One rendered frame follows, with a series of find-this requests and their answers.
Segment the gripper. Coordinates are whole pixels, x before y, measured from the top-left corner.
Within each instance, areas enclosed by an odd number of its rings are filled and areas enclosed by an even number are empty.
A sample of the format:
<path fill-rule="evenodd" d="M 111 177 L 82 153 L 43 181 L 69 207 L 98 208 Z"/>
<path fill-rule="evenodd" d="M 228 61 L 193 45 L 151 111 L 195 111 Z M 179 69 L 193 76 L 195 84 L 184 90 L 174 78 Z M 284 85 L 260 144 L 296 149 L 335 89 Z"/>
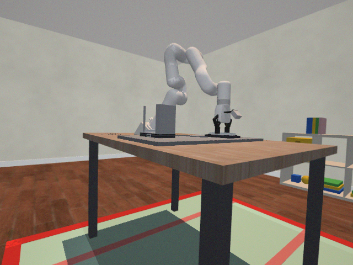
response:
<path fill-rule="evenodd" d="M 224 127 L 224 132 L 229 133 L 229 128 L 231 126 L 231 114 L 224 113 L 227 111 L 231 111 L 229 104 L 218 104 L 215 108 L 215 116 L 212 119 L 215 125 L 215 134 L 220 134 L 220 124 L 224 123 L 226 127 Z"/>

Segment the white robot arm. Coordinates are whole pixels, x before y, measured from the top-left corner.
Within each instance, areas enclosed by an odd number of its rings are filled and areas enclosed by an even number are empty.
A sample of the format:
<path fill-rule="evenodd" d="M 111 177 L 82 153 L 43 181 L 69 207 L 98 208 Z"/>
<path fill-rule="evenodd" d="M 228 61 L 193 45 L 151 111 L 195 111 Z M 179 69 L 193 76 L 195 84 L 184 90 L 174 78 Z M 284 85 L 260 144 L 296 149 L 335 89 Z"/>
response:
<path fill-rule="evenodd" d="M 207 65 L 203 60 L 202 53 L 195 47 L 185 50 L 176 43 L 170 44 L 164 53 L 167 85 L 173 89 L 166 93 L 162 104 L 173 106 L 184 105 L 188 99 L 186 82 L 179 75 L 176 60 L 190 64 L 202 91 L 210 96 L 217 96 L 217 105 L 230 105 L 231 83 L 228 81 L 221 81 L 218 84 L 212 82 L 207 73 Z"/>

